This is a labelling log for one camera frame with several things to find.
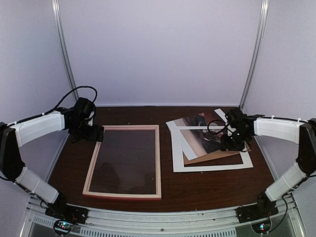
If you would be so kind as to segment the dark painting photo print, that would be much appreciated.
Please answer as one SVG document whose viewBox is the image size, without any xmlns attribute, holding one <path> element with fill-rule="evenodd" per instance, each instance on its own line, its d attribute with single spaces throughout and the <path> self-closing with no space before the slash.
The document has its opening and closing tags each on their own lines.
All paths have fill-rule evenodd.
<svg viewBox="0 0 316 237">
<path fill-rule="evenodd" d="M 208 122 L 218 119 L 218 124 L 225 124 L 215 110 L 206 111 L 197 115 L 179 118 L 166 122 L 169 130 L 172 127 L 180 129 L 180 138 L 183 152 L 189 160 L 220 151 L 220 138 L 226 133 L 212 135 L 207 131 Z"/>
</svg>

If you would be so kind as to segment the white mat board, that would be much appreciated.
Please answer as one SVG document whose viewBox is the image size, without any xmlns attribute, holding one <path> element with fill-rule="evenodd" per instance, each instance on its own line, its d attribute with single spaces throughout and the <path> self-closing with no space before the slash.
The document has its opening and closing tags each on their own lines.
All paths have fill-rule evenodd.
<svg viewBox="0 0 316 237">
<path fill-rule="evenodd" d="M 214 165 L 214 166 L 193 166 L 185 167 L 182 151 L 182 143 L 180 139 L 180 129 L 176 127 L 171 128 L 171 143 L 172 143 L 172 159 L 173 159 L 173 172 L 184 173 L 184 172 L 208 172 L 208 171 L 225 171 L 225 170 L 238 170 L 253 168 L 253 164 L 247 153 L 239 153 L 242 164 L 234 165 Z"/>
</svg>

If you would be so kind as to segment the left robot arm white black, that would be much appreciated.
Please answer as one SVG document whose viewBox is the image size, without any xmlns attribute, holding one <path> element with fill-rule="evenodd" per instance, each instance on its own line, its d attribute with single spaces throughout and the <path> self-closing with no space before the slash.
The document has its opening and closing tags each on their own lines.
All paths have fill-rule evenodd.
<svg viewBox="0 0 316 237">
<path fill-rule="evenodd" d="M 2 179 L 25 188 L 48 204 L 60 219 L 71 215 L 71 208 L 60 199 L 61 194 L 22 161 L 20 148 L 53 132 L 67 130 L 73 142 L 103 141 L 104 128 L 93 123 L 94 109 L 58 108 L 22 122 L 0 124 L 0 171 Z"/>
</svg>

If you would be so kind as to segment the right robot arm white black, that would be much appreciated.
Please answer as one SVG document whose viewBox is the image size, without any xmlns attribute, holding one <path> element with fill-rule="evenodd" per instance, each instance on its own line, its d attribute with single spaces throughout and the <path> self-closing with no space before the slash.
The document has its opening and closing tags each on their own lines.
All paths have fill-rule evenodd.
<svg viewBox="0 0 316 237">
<path fill-rule="evenodd" d="M 254 205 L 253 214 L 263 218 L 272 210 L 272 202 L 305 182 L 316 171 L 316 119 L 247 116 L 233 112 L 225 117 L 225 129 L 231 127 L 234 131 L 221 137 L 222 151 L 243 152 L 253 136 L 273 137 L 299 145 L 294 164 L 258 196 L 259 203 Z"/>
</svg>

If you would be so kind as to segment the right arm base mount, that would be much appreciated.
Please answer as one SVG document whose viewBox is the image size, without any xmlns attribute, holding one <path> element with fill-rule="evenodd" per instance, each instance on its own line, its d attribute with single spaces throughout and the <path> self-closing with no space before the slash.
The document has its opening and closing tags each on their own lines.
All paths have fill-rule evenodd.
<svg viewBox="0 0 316 237">
<path fill-rule="evenodd" d="M 265 219 L 278 214 L 276 201 L 271 201 L 265 193 L 257 196 L 257 202 L 248 206 L 239 206 L 236 209 L 239 223 Z"/>
</svg>

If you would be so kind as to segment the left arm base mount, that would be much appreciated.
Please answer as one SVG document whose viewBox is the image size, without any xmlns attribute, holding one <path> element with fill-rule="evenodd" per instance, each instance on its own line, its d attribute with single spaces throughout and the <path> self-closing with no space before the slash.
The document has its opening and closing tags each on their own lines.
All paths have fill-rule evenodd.
<svg viewBox="0 0 316 237">
<path fill-rule="evenodd" d="M 85 224 L 88 209 L 67 204 L 67 198 L 59 194 L 54 203 L 45 202 L 45 214 L 56 219 L 66 220 L 72 224 Z"/>
</svg>

